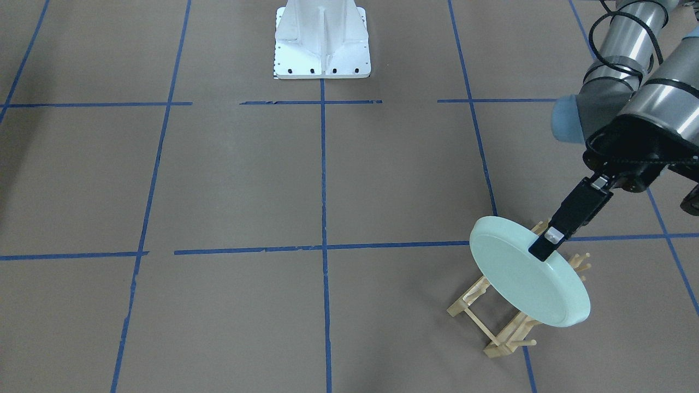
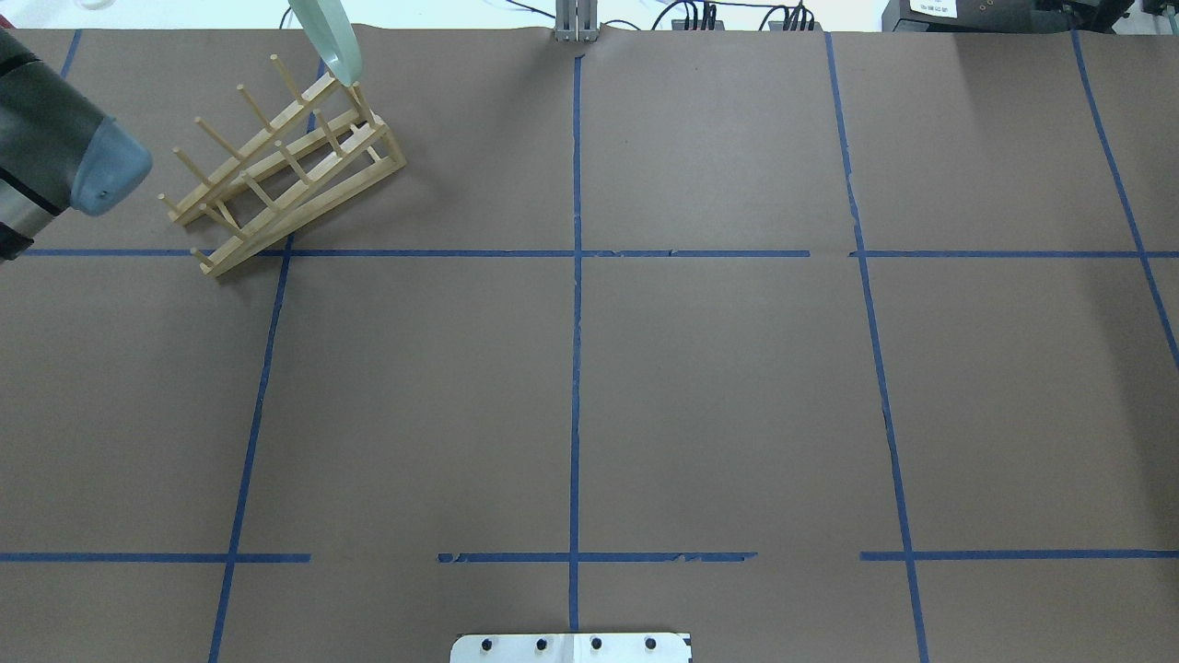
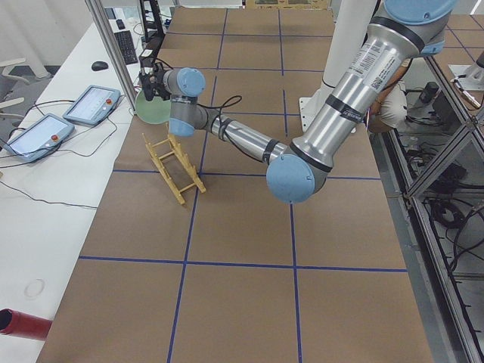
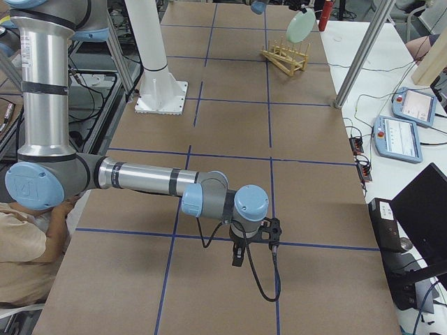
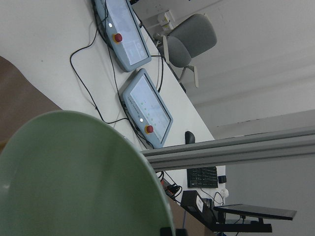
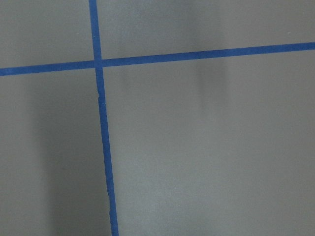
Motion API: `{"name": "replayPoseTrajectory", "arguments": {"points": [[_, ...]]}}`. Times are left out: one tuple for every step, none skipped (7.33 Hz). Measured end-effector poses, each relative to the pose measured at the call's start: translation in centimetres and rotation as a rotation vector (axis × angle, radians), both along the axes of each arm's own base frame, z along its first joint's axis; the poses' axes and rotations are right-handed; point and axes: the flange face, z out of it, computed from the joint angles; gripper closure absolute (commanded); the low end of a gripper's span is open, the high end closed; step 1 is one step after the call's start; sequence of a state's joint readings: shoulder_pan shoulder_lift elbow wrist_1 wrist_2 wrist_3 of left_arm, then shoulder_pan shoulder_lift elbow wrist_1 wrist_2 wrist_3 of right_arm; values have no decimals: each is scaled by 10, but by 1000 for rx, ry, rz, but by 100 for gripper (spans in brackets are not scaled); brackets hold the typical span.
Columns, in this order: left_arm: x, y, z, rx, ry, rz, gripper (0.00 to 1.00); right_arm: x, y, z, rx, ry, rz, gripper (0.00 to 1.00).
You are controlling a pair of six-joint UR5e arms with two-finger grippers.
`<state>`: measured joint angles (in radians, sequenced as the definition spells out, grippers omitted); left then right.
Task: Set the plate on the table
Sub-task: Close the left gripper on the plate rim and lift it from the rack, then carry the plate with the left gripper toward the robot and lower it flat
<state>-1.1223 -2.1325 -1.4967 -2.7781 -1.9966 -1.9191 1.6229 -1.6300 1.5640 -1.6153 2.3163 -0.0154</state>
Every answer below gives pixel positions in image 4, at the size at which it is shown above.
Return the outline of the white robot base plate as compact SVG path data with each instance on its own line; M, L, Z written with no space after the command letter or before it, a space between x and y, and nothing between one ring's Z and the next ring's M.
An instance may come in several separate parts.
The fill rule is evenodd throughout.
M135 104L137 113L182 114L188 82L173 80L162 85L153 79L147 87L148 92L140 94Z

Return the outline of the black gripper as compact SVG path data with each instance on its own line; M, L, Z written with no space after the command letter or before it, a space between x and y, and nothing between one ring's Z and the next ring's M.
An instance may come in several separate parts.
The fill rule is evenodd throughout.
M229 237L233 241L232 266L241 267L244 262L245 242L268 243L268 227L261 225L256 232L242 231L242 226L236 223L230 224Z

